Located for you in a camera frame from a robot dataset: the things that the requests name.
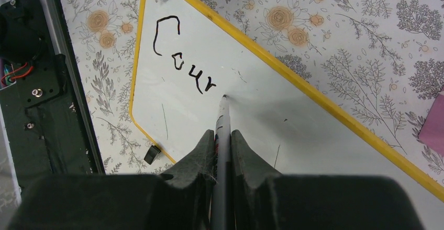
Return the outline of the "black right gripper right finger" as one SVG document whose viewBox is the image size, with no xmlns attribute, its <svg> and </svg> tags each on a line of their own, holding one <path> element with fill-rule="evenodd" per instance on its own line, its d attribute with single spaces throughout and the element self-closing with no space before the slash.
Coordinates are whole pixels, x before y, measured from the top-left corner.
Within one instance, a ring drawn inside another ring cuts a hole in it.
<svg viewBox="0 0 444 230">
<path fill-rule="evenodd" d="M 236 229 L 423 229 L 393 179 L 282 174 L 238 130 L 231 152 Z"/>
</svg>

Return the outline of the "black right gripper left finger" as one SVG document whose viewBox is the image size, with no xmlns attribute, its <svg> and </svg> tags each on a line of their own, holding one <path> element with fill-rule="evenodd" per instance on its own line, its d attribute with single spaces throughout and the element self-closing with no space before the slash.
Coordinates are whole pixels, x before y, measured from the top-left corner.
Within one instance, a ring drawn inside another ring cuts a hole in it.
<svg viewBox="0 0 444 230">
<path fill-rule="evenodd" d="M 215 133 L 158 175 L 50 175 L 26 191 L 8 229 L 199 229 L 208 224 Z"/>
</svg>

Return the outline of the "white marker pen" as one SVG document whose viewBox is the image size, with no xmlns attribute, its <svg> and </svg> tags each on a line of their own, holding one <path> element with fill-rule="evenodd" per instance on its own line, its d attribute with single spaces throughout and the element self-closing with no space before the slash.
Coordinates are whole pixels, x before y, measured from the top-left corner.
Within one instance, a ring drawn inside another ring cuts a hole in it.
<svg viewBox="0 0 444 230">
<path fill-rule="evenodd" d="M 213 188 L 210 226 L 211 229 L 232 229 L 230 215 L 230 115 L 228 97 L 223 95 L 219 103 L 215 130 L 216 184 Z"/>
</svg>

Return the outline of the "yellow framed whiteboard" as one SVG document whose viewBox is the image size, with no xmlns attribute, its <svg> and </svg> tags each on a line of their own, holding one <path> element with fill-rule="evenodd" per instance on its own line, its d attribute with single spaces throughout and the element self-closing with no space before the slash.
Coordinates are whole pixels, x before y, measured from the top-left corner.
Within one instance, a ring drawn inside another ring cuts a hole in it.
<svg viewBox="0 0 444 230">
<path fill-rule="evenodd" d="M 281 171 L 365 173 L 389 162 L 436 198 L 443 186 L 200 0 L 141 0 L 129 115 L 171 160 L 232 129 Z"/>
</svg>

